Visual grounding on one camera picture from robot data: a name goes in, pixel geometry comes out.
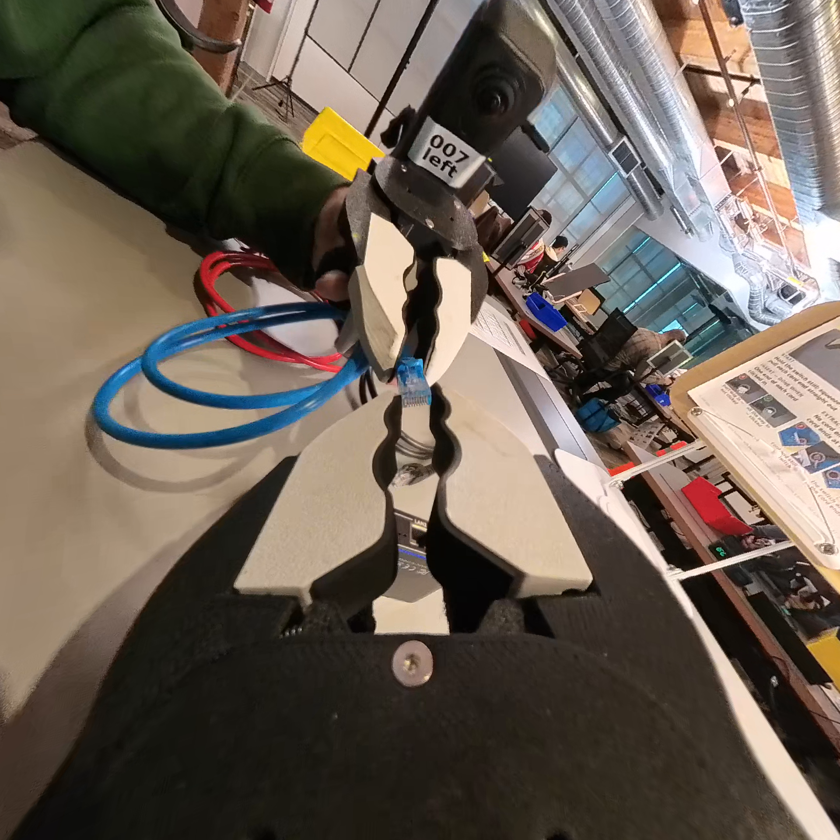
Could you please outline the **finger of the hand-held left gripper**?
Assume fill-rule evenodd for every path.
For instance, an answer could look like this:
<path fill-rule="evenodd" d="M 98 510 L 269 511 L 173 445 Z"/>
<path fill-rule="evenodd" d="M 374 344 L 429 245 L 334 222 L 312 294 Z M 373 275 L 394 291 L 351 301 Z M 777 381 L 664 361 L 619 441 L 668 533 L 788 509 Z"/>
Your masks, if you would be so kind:
<path fill-rule="evenodd" d="M 428 384 L 437 384 L 457 358 L 469 333 L 471 317 L 469 269 L 449 257 L 422 264 L 413 293 L 416 352 Z"/>
<path fill-rule="evenodd" d="M 373 213 L 364 256 L 349 282 L 346 350 L 360 348 L 376 379 L 394 380 L 408 335 L 406 308 L 416 285 L 414 247 L 394 223 Z"/>

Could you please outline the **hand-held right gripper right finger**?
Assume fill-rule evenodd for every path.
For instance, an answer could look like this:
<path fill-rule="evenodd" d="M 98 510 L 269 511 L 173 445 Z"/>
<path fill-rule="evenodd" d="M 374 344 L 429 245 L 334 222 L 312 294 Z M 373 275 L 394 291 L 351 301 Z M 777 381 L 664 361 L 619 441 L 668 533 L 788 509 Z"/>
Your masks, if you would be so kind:
<path fill-rule="evenodd" d="M 583 592 L 593 574 L 530 449 L 482 406 L 433 387 L 438 482 L 427 562 L 452 599 Z"/>

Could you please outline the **grey network device with port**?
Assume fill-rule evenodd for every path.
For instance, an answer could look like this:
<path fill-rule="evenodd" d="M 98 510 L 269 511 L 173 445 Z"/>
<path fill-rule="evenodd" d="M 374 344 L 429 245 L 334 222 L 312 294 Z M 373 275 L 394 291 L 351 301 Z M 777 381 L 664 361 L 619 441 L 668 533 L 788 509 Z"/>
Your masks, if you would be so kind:
<path fill-rule="evenodd" d="M 436 592 L 439 585 L 427 565 L 427 521 L 404 511 L 394 511 L 397 564 L 394 582 L 384 598 L 415 603 Z"/>

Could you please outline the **person's left hand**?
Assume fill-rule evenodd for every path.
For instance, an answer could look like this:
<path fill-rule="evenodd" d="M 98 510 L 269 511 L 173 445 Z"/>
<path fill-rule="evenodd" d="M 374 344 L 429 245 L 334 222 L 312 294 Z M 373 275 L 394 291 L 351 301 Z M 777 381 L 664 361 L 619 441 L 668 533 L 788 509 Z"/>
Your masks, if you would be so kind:
<path fill-rule="evenodd" d="M 314 289 L 328 301 L 349 299 L 355 251 L 345 204 L 348 185 L 335 190 L 322 207 L 314 229 L 311 267 Z"/>

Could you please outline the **laminated paper sheet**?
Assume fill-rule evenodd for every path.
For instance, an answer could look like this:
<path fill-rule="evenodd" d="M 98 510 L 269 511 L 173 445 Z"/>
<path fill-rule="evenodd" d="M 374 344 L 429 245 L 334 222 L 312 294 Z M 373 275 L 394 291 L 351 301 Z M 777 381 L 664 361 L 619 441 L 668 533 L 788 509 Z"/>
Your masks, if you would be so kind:
<path fill-rule="evenodd" d="M 485 300 L 481 304 L 469 333 L 544 380 L 550 379 L 518 324 L 508 316 L 506 311 L 500 311 L 493 306 L 491 301 Z"/>

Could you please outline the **brown background table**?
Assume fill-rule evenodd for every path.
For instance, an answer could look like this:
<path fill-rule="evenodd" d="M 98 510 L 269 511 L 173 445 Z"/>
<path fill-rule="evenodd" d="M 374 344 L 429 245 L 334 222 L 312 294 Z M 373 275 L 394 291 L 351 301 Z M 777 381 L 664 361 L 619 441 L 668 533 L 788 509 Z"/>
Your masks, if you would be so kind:
<path fill-rule="evenodd" d="M 527 328 L 522 329 L 538 349 L 544 346 L 552 352 L 568 354 L 577 361 L 582 360 L 578 342 L 568 326 L 552 331 L 534 317 L 527 306 L 526 293 L 513 283 L 515 275 L 512 270 L 497 263 L 493 258 L 489 258 L 486 267 L 490 270 L 493 282 L 499 287 L 500 294 L 506 301 L 505 306 L 511 310 L 512 317 L 520 322 L 520 326 L 523 323 L 528 324 Z"/>

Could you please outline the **blue plastic bin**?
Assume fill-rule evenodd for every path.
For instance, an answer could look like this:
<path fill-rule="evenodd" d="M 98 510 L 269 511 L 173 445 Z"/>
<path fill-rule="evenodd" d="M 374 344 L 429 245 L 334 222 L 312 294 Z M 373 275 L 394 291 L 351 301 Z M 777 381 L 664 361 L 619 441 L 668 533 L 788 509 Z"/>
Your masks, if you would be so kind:
<path fill-rule="evenodd" d="M 556 307 L 538 292 L 529 294 L 524 302 L 531 315 L 553 333 L 564 329 L 568 325 L 568 322 Z"/>

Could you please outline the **black monitor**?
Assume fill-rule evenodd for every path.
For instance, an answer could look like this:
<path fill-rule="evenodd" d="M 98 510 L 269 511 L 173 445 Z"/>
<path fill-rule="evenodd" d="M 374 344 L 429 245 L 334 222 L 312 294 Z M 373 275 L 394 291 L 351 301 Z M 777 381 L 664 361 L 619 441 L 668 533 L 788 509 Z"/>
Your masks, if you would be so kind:
<path fill-rule="evenodd" d="M 487 188 L 489 198 L 514 222 L 558 171 L 548 145 L 534 128 L 516 129 L 489 163 L 495 172 Z"/>

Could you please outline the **yellow plastic bin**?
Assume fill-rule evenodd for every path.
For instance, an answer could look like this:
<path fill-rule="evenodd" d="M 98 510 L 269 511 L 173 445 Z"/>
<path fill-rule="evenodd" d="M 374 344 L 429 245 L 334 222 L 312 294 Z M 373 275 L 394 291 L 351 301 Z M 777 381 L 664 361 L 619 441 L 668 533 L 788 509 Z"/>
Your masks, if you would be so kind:
<path fill-rule="evenodd" d="M 805 643 L 805 646 L 828 674 L 835 690 L 839 691 L 839 628 L 826 630 Z"/>
<path fill-rule="evenodd" d="M 386 152 L 368 140 L 332 108 L 324 108 L 301 138 L 301 149 L 314 161 L 351 182 L 357 171 L 367 172 Z"/>

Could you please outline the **teal bag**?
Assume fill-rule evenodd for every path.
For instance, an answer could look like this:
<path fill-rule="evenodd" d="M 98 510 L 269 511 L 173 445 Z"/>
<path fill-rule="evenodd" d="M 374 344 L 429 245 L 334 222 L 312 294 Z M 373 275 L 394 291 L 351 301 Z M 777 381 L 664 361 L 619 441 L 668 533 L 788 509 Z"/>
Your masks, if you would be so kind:
<path fill-rule="evenodd" d="M 574 411 L 574 417 L 581 428 L 588 434 L 606 434 L 618 428 L 622 418 L 613 406 L 593 397 L 585 401 Z"/>

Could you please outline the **white stand rod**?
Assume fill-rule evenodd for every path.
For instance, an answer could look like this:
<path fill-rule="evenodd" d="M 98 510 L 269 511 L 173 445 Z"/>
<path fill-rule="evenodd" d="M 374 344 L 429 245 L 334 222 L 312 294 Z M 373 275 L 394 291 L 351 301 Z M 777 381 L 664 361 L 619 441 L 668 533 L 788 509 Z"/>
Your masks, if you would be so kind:
<path fill-rule="evenodd" d="M 665 574 L 665 578 L 669 582 L 682 582 L 688 579 L 696 578 L 697 576 L 701 576 L 703 574 L 709 574 L 712 572 L 718 572 L 726 570 L 734 565 L 749 563 L 754 560 L 760 560 L 766 558 L 774 553 L 780 553 L 782 551 L 792 549 L 795 547 L 795 544 L 790 540 L 785 540 L 778 543 L 773 543 L 771 545 L 764 546 L 762 548 L 758 548 L 749 552 L 741 553 L 738 555 L 734 555 L 722 560 L 714 561 L 711 563 L 704 563 L 699 567 L 696 567 L 691 570 L 678 570 L 676 568 L 669 570 Z"/>
<path fill-rule="evenodd" d="M 662 466 L 670 464 L 680 457 L 696 453 L 706 446 L 707 444 L 699 439 L 691 443 L 679 442 L 678 444 L 673 444 L 671 447 L 661 450 L 658 455 L 655 455 L 648 460 L 645 460 L 637 465 L 630 465 L 620 471 L 613 472 L 611 474 L 611 478 L 605 486 L 622 489 L 624 484 L 630 479 L 642 476 L 652 470 L 660 469 Z"/>

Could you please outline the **black office chair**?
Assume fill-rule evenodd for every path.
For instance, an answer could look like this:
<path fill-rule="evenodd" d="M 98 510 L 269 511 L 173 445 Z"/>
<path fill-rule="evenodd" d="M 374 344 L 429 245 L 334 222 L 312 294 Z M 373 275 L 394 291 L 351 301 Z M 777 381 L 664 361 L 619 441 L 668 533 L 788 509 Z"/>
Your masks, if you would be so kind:
<path fill-rule="evenodd" d="M 624 344 L 637 331 L 621 309 L 614 309 L 593 335 L 584 339 L 580 345 L 581 374 L 575 379 L 575 389 L 585 393 L 594 385 L 603 382 L 602 375 L 609 377 L 612 372 L 606 369 L 618 355 Z"/>

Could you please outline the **red plastic bin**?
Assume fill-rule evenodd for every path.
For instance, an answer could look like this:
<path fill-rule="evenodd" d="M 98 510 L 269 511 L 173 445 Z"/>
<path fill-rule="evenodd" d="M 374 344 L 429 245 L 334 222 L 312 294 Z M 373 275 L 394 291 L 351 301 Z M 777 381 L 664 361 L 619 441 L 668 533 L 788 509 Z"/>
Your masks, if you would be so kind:
<path fill-rule="evenodd" d="M 681 492 L 710 529 L 739 539 L 753 533 L 753 528 L 738 518 L 721 500 L 719 488 L 706 478 L 694 478 L 681 488 Z"/>

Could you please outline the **wooden instruction board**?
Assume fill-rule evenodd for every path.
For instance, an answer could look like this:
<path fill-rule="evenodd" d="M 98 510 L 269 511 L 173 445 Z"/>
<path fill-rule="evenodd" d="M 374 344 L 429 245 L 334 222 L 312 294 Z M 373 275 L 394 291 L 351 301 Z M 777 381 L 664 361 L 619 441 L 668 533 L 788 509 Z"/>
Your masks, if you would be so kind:
<path fill-rule="evenodd" d="M 838 302 L 808 308 L 693 367 L 670 399 L 739 487 L 838 589 Z"/>

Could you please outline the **silver ventilation duct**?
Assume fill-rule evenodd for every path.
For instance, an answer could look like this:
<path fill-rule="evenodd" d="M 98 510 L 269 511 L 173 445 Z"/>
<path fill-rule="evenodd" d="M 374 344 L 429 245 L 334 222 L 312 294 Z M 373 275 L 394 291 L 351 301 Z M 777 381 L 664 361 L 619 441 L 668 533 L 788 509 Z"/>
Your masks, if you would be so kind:
<path fill-rule="evenodd" d="M 799 222 L 838 220 L 839 2 L 741 1 Z"/>
<path fill-rule="evenodd" d="M 678 226 L 687 236 L 695 236 L 697 231 L 691 223 L 688 199 L 697 197 L 686 168 L 672 148 L 652 104 L 636 82 L 631 63 L 615 41 L 596 2 L 559 1 L 549 5 L 582 53 L 590 72 L 603 85 L 605 98 L 623 118 L 626 131 L 640 143 L 642 155 L 664 188 Z"/>

